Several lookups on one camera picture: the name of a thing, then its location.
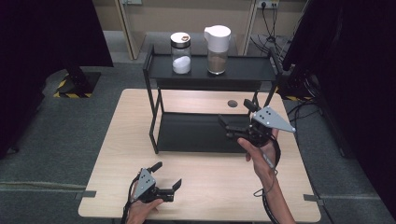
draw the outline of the glass jar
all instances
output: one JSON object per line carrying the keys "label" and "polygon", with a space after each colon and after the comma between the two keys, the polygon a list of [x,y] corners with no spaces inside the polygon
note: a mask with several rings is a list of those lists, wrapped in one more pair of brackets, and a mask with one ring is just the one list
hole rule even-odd
{"label": "glass jar", "polygon": [[176,74],[187,74],[191,70],[191,38],[186,33],[171,35],[172,67]]}
{"label": "glass jar", "polygon": [[204,37],[207,41],[207,70],[219,75],[226,68],[231,30],[222,25],[206,27]]}

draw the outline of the metal bracket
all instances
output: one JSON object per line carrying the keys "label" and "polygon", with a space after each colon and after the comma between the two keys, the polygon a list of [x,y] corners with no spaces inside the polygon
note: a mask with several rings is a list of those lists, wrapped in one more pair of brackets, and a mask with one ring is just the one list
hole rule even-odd
{"label": "metal bracket", "polygon": [[308,201],[308,202],[316,202],[319,206],[323,206],[324,205],[324,201],[319,199],[317,196],[315,195],[310,195],[310,194],[304,194],[304,201]]}
{"label": "metal bracket", "polygon": [[255,112],[253,119],[268,128],[275,128],[286,132],[294,133],[296,131],[289,123],[282,119],[269,105]]}
{"label": "metal bracket", "polygon": [[77,193],[75,199],[81,200],[82,198],[94,198],[96,190],[84,190],[82,193]]}
{"label": "metal bracket", "polygon": [[146,192],[151,186],[155,185],[155,179],[147,169],[142,169],[137,183],[136,191],[134,192],[134,199],[137,199]]}

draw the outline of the black metal shelf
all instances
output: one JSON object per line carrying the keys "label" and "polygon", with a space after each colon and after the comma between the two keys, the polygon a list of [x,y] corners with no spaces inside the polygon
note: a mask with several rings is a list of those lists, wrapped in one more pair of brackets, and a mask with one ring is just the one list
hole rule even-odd
{"label": "black metal shelf", "polygon": [[[251,91],[252,100],[257,102],[257,93],[264,81],[273,84],[264,105],[268,105],[275,92],[282,69],[271,49],[267,57],[229,56],[226,71],[221,75],[212,75],[207,71],[206,55],[191,56],[191,70],[179,75],[172,68],[170,54],[156,54],[150,46],[143,64],[148,98],[153,119],[149,136],[156,153],[159,151],[190,152],[244,152],[235,141],[226,137],[226,132],[218,122],[218,114],[173,113],[163,109],[161,90],[193,91]],[[157,101],[154,104],[151,80],[157,84]],[[153,132],[158,110],[161,109],[161,124],[158,141]],[[232,124],[244,127],[249,125],[248,110],[245,115],[226,115]]]}

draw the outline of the electrical outlet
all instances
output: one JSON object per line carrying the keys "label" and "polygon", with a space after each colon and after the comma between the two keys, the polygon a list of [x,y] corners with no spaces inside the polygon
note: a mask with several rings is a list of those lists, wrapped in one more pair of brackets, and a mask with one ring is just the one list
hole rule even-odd
{"label": "electrical outlet", "polygon": [[264,0],[258,2],[257,8],[262,8],[263,2],[265,2],[265,9],[273,9],[279,7],[279,0]]}

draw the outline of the black cable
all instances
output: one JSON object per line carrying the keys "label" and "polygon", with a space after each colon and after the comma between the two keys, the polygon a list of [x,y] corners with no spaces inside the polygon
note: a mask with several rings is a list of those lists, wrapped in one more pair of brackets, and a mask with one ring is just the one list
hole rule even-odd
{"label": "black cable", "polygon": [[268,217],[271,219],[271,221],[275,224],[279,223],[276,218],[274,217],[274,214],[272,214],[270,206],[267,202],[267,198],[265,197],[265,194],[262,195],[262,204],[264,205],[265,212],[267,213]]}
{"label": "black cable", "polygon": [[314,101],[314,100],[307,100],[307,101],[304,101],[302,104],[297,105],[297,106],[295,106],[293,109],[291,109],[291,110],[288,112],[288,115],[290,115],[291,112],[293,112],[294,110],[296,110],[296,109],[302,107],[303,105],[315,105],[315,104],[317,104],[317,102]]}
{"label": "black cable", "polygon": [[303,84],[305,88],[308,90],[308,92],[313,96],[313,97],[319,97],[320,94],[320,86],[316,84],[313,80],[312,77],[314,75],[310,73],[309,71],[306,72],[305,78],[303,80]]}
{"label": "black cable", "polygon": [[[260,43],[262,43],[262,39],[260,38],[260,35],[257,35],[257,37],[259,38]],[[269,53],[269,48],[266,47],[268,43],[268,39],[265,38],[265,43],[262,43],[262,47],[265,49],[265,53],[268,54]]]}
{"label": "black cable", "polygon": [[277,43],[276,43],[276,32],[275,32],[275,28],[276,28],[276,21],[277,21],[277,6],[275,5],[274,11],[273,11],[273,30],[271,33],[273,33],[273,39],[274,39],[274,45],[276,47],[276,53],[278,55],[278,58],[280,60],[280,62],[283,62],[284,57],[282,56],[283,51],[285,53],[287,53],[285,50],[283,50],[283,48],[281,48]]}
{"label": "black cable", "polygon": [[250,40],[253,42],[253,44],[254,44],[261,52],[264,52],[265,54],[268,54],[268,52],[269,52],[269,49],[268,49],[268,48],[266,48],[265,46],[264,46],[264,47],[260,46],[258,43],[256,43],[256,42],[253,40],[252,37],[250,38]]}
{"label": "black cable", "polygon": [[275,44],[276,44],[276,34],[275,34],[276,20],[277,20],[277,7],[275,7],[273,10],[273,29],[267,38],[270,39],[271,41],[274,41]]}
{"label": "black cable", "polygon": [[129,186],[128,201],[126,202],[126,204],[123,207],[122,219],[121,219],[121,223],[120,224],[126,224],[126,218],[128,217],[129,208],[131,207],[131,205],[133,203],[136,202],[136,201],[132,201],[131,202],[131,194],[132,194],[132,187],[134,186],[134,183],[139,179],[139,176],[140,176],[140,174],[137,174],[137,176],[134,178],[134,180],[132,181],[131,185]]}
{"label": "black cable", "polygon": [[307,117],[309,117],[309,116],[311,116],[311,115],[313,115],[313,114],[315,114],[315,113],[318,113],[318,112],[319,112],[319,110],[315,110],[314,112],[311,112],[311,113],[309,113],[309,114],[307,114],[307,115],[304,115],[304,116],[301,116],[301,117],[298,117],[298,118],[295,118],[295,119],[291,119],[290,122],[293,122],[293,121],[295,121],[295,120],[297,120],[297,119],[304,119],[304,118],[307,118]]}
{"label": "black cable", "polygon": [[267,27],[268,35],[271,36],[270,29],[268,28],[268,23],[267,23],[267,20],[265,19],[265,15],[264,15],[264,7],[262,7],[262,17],[264,18],[264,23],[265,23],[265,26]]}
{"label": "black cable", "polygon": [[300,109],[301,109],[301,107],[302,107],[303,105],[316,105],[316,104],[317,104],[316,102],[312,102],[312,103],[310,103],[310,104],[309,104],[308,102],[310,102],[310,101],[305,101],[305,102],[303,102],[301,105],[295,106],[295,107],[288,113],[288,114],[290,114],[293,110],[295,110],[293,121],[294,121],[294,128],[295,128],[297,131],[296,131],[294,134],[295,134],[296,143],[297,143],[297,146],[298,146],[298,147],[300,146],[300,143],[299,143],[299,140],[298,140],[297,119],[300,117]]}

